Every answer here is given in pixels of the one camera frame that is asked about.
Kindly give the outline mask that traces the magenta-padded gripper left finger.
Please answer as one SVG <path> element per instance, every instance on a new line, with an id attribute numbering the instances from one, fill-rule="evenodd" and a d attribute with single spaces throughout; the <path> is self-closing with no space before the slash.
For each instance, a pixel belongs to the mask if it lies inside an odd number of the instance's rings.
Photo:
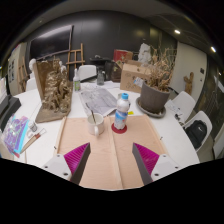
<path id="1" fill-rule="evenodd" d="M 42 168 L 51 174 L 78 185 L 90 152 L 90 144 L 85 143 L 64 155 L 56 154 Z"/>

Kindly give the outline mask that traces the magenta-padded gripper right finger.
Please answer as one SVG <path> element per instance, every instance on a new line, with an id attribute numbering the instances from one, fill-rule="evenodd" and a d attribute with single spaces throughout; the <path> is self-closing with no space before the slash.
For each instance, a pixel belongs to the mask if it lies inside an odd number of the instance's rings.
<path id="1" fill-rule="evenodd" d="M 159 180 L 181 169 L 167 154 L 158 155 L 152 150 L 134 143 L 132 153 L 135 157 L 144 185 Z"/>

